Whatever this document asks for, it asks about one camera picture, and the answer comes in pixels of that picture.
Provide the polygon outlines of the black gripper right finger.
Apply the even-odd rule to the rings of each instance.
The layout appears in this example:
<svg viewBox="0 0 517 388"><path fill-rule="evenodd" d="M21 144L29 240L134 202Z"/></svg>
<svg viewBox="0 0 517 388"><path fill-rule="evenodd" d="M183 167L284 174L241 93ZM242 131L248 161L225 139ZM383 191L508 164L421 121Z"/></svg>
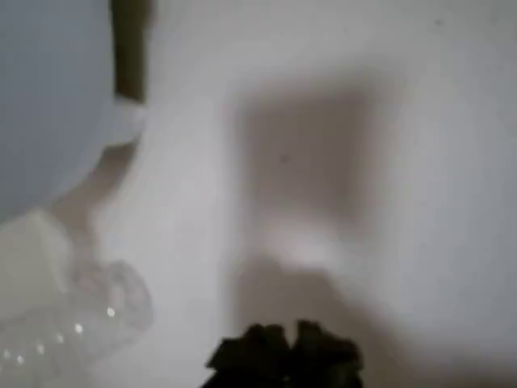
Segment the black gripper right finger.
<svg viewBox="0 0 517 388"><path fill-rule="evenodd" d="M288 363L291 387L362 387L363 368L363 354L353 340L316 321L297 322Z"/></svg>

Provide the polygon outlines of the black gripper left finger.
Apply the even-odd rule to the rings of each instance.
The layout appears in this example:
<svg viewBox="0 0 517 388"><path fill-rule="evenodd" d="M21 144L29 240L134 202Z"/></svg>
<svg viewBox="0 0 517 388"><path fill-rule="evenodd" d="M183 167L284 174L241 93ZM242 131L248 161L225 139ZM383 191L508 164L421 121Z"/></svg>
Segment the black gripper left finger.
<svg viewBox="0 0 517 388"><path fill-rule="evenodd" d="M205 387L285 387L290 346L279 324L253 324L224 338L209 357Z"/></svg>

